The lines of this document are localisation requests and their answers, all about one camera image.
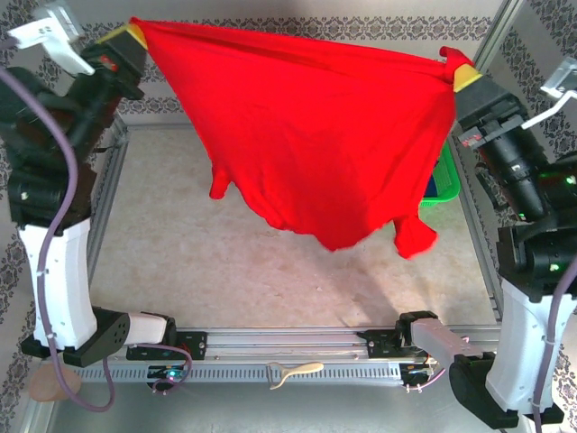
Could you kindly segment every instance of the floor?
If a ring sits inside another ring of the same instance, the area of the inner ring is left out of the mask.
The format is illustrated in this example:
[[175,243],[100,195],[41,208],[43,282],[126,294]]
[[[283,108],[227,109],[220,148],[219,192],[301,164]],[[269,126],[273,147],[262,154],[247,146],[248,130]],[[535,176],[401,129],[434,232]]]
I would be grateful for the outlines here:
[[392,325],[431,309],[445,324],[494,323],[459,200],[424,208],[439,242],[401,259],[386,226],[329,253],[270,228],[235,188],[208,197],[191,129],[133,132],[91,286],[93,304],[171,315],[181,327]]

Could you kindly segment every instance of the red cloth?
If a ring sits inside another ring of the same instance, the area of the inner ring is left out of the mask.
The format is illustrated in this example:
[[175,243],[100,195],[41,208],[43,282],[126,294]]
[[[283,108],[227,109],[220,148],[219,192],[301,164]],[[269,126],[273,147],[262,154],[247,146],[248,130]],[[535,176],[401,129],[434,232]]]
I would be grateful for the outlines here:
[[329,41],[133,18],[213,163],[273,227],[329,250],[395,222],[398,253],[436,232],[418,206],[455,117],[447,62]]

